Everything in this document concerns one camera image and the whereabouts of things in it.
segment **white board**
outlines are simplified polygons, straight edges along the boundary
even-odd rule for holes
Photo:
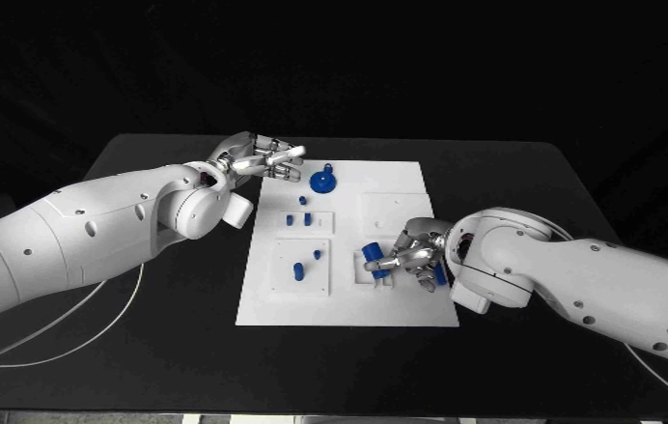
[[[316,194],[309,178],[325,163],[337,187]],[[361,248],[377,241],[387,254],[406,220],[433,217],[419,163],[305,160],[299,169],[299,183],[262,182],[236,325],[459,326],[449,286],[430,294],[403,269],[378,280],[363,273]],[[319,260],[318,244],[327,248]],[[292,260],[305,266],[302,281]]]

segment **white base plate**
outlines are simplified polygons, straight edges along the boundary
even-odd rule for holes
[[[337,187],[316,194],[309,178],[327,162]],[[407,219],[433,217],[419,163],[305,160],[299,169],[298,184],[262,182],[236,325],[459,326],[449,286],[430,294],[403,269],[381,280],[360,272],[361,248],[377,241],[387,254]],[[304,226],[305,212],[316,226]],[[276,251],[289,240],[291,248]],[[316,261],[314,246],[324,242],[328,249]],[[298,262],[283,260],[304,260],[302,281],[293,278]]]

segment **hole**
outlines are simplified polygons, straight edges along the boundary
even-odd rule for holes
[[[83,227],[86,228],[88,235],[93,238],[98,233],[98,225],[95,224],[95,221],[89,221]]]
[[[144,211],[144,207],[141,205],[135,205],[135,215],[139,221],[144,221],[144,218],[147,216],[147,212]]]

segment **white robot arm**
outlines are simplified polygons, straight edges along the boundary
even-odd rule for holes
[[[551,241],[557,234],[566,241]],[[483,314],[489,302],[524,308],[535,292],[573,323],[668,358],[668,260],[596,239],[573,240],[540,216],[492,208],[452,226],[413,218],[393,255],[367,270],[403,267],[429,284],[440,259],[452,300]]]
[[[298,182],[304,153],[245,131],[206,161],[73,184],[1,218],[0,312],[116,276],[221,219],[240,228],[253,205],[232,190],[250,176]]]

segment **black table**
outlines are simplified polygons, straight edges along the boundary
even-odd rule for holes
[[[224,136],[114,138],[86,179],[203,159]],[[308,158],[419,161],[436,217],[511,207],[576,237],[617,241],[554,146],[522,142],[289,138]],[[257,203],[260,180],[237,192]],[[668,417],[668,389],[623,346],[568,323],[538,297],[522,310],[458,307],[459,328],[233,325],[255,215],[165,249],[125,317],[82,351],[0,370],[0,409],[347,415]],[[134,269],[89,306],[3,357],[40,359],[85,341],[119,311]],[[0,345],[24,336],[90,288],[0,315]],[[645,354],[668,373],[662,359]]]

